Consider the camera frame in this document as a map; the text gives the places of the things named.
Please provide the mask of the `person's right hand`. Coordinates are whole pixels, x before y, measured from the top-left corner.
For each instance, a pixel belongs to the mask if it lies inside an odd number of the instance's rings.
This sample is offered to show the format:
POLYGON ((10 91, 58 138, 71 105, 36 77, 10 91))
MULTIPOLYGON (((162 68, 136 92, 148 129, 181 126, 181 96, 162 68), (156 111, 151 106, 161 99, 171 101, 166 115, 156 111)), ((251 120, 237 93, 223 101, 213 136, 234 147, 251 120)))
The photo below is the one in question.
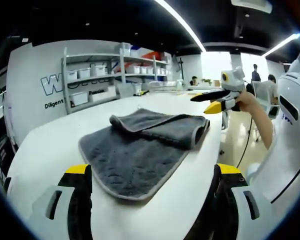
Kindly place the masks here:
POLYGON ((247 113, 251 113, 257 104, 255 96, 247 91, 242 91, 235 99, 235 102, 238 104, 241 111, 247 113))

